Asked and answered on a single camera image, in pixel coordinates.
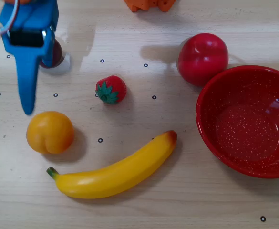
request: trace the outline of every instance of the table surface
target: table surface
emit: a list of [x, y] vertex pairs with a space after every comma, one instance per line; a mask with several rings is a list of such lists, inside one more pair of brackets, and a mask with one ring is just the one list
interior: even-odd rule
[[[279, 179], [239, 174], [212, 155], [196, 127], [200, 89], [176, 70], [180, 44], [202, 32], [226, 42], [230, 67], [279, 70], [279, 0], [178, 0], [169, 13], [131, 13], [123, 0], [58, 2], [56, 36], [69, 54], [62, 71], [40, 70], [34, 114], [63, 112], [76, 139], [56, 156], [28, 146], [32, 117], [22, 111], [15, 60], [0, 40], [0, 229], [279, 229]], [[105, 106], [95, 84], [113, 74], [125, 80], [128, 96]], [[68, 173], [112, 164], [170, 129], [178, 133], [173, 155], [117, 196], [68, 198], [46, 173], [50, 166]]]

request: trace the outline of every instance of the green strawberry calyx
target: green strawberry calyx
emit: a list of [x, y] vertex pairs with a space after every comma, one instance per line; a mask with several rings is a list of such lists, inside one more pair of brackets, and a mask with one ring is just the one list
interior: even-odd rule
[[102, 87], [98, 84], [98, 90], [96, 90], [98, 97], [107, 104], [116, 104], [118, 101], [119, 92], [112, 92], [112, 86], [106, 87], [106, 83], [102, 83]]

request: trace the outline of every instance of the strawberry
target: strawberry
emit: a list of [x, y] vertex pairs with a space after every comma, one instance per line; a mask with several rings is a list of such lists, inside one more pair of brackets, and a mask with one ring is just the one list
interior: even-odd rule
[[118, 76], [112, 75], [97, 83], [96, 93], [103, 102], [117, 104], [126, 95], [126, 85]]

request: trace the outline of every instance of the speckled red bowl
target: speckled red bowl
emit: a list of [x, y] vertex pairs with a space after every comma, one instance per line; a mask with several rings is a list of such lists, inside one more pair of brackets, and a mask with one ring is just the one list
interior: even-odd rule
[[240, 66], [218, 74], [199, 96], [196, 121], [223, 163], [253, 177], [279, 178], [279, 71]]

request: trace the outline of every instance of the bowl rim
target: bowl rim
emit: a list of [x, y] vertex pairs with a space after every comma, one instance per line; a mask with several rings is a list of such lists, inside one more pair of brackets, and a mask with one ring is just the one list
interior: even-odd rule
[[197, 104], [196, 104], [196, 124], [197, 124], [197, 128], [201, 134], [201, 137], [203, 139], [203, 141], [205, 142], [206, 146], [208, 147], [208, 149], [220, 160], [222, 161], [224, 164], [226, 164], [227, 166], [231, 167], [232, 169], [243, 173], [245, 175], [251, 176], [251, 177], [257, 177], [257, 178], [267, 178], [267, 179], [275, 179], [275, 178], [279, 178], [279, 173], [258, 173], [258, 172], [250, 172], [248, 169], [242, 168], [240, 166], [238, 166], [236, 163], [233, 163], [232, 161], [228, 160], [227, 158], [223, 157], [222, 153], [219, 152], [211, 143], [211, 141], [208, 139], [207, 134], [205, 132], [205, 130], [203, 129], [203, 125], [202, 125], [202, 119], [201, 119], [201, 104], [205, 98], [205, 94], [206, 92], [209, 90], [209, 88], [219, 79], [221, 79], [222, 77], [231, 74], [231, 73], [235, 73], [238, 72], [240, 70], [264, 70], [264, 71], [271, 71], [273, 73], [275, 73], [277, 76], [279, 76], [279, 71], [269, 68], [269, 67], [264, 67], [264, 66], [259, 66], [259, 65], [242, 65], [242, 66], [237, 66], [237, 67], [233, 67], [230, 69], [227, 69], [219, 74], [217, 74], [215, 77], [213, 77], [203, 88], [203, 90], [201, 91], [198, 100], [197, 100]]

